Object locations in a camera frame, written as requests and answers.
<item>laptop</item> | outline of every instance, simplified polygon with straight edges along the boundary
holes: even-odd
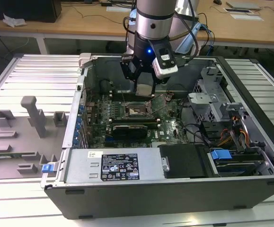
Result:
[[[232,7],[233,9],[261,10],[261,8],[258,5],[249,2],[227,1],[226,4]]]

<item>computer case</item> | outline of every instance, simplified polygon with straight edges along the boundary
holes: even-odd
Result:
[[[61,10],[60,0],[0,0],[0,20],[4,13],[11,18],[53,23]]]

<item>paper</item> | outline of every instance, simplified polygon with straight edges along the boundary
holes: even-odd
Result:
[[[116,6],[108,6],[106,8],[107,11],[113,11],[113,12],[130,12],[131,8],[122,8],[122,7],[116,7]]]
[[[231,16],[235,19],[238,19],[238,20],[259,20],[259,21],[264,21],[259,16],[236,15],[236,14],[231,14]]]
[[[24,25],[27,25],[25,23],[24,19],[14,19],[14,18],[6,16],[5,14],[3,14],[3,16],[4,16],[4,19],[2,21],[4,23],[6,23],[8,26],[15,27],[15,26],[24,26]]]

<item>power supply label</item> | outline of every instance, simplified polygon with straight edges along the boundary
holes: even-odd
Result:
[[[126,181],[139,179],[140,175],[137,154],[102,155],[102,181]]]

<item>desk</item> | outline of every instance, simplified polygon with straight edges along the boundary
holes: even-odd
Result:
[[[239,2],[253,2],[260,7],[274,8],[274,1],[266,0],[239,0]],[[230,13],[220,13],[210,6],[225,12],[223,8],[230,8],[226,0],[222,5],[216,5],[212,0],[200,0],[197,12],[207,15],[208,27],[215,33],[216,46],[236,46],[252,48],[274,49],[274,11],[270,8],[263,8],[254,15],[260,14],[264,21],[237,20]],[[200,22],[205,24],[204,15],[199,15]],[[199,45],[203,45],[207,34],[200,31],[198,34]]]
[[[239,1],[253,2],[261,7],[274,8],[274,1]],[[212,0],[200,0],[197,12],[204,12],[207,15],[209,28],[216,35],[215,45],[274,49],[274,11],[269,8],[259,11],[260,17],[264,21],[236,20],[230,13],[220,13],[216,9],[210,8],[212,5],[220,11],[227,8],[226,0],[223,0],[221,6],[213,4]],[[102,15],[119,23],[122,23],[123,17],[128,15],[123,12],[107,12],[106,7],[100,5],[75,6],[75,8],[83,15]],[[27,21],[27,26],[12,28],[0,21],[0,35],[36,38],[41,54],[49,53],[44,41],[46,38],[125,40],[125,30],[121,24],[98,16],[82,19],[75,8],[63,6],[62,13],[55,23]],[[200,15],[200,22],[205,23],[203,15]],[[204,31],[199,32],[200,46],[204,45],[206,39],[207,34]]]
[[[109,40],[124,41],[126,31],[123,28],[122,20],[128,16],[127,12],[107,12],[106,7],[95,6],[74,6],[62,3],[62,12],[55,23],[43,23],[27,21],[26,26],[9,27],[0,20],[0,35],[15,37],[32,37],[37,40],[40,53],[48,54],[45,45],[46,38],[60,39],[87,39],[87,40]],[[104,17],[82,15],[102,15]]]

